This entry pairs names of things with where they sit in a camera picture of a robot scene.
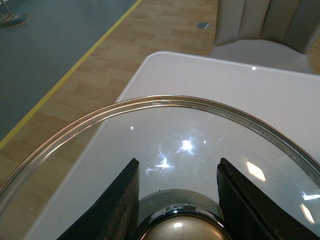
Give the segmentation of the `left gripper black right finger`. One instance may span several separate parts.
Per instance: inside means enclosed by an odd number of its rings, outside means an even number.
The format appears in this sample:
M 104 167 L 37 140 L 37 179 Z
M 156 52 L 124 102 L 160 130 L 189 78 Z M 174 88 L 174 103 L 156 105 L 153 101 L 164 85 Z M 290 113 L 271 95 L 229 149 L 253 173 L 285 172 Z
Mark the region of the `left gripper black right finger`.
M 227 159 L 217 165 L 219 206 L 235 240 L 318 240 Z

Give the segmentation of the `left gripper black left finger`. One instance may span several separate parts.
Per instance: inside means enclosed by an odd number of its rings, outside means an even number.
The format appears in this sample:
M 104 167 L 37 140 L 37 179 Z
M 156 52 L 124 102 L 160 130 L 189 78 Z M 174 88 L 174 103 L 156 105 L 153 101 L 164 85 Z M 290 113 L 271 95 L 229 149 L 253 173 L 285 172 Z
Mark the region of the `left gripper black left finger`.
M 133 158 L 59 240 L 128 240 L 138 224 L 139 162 Z

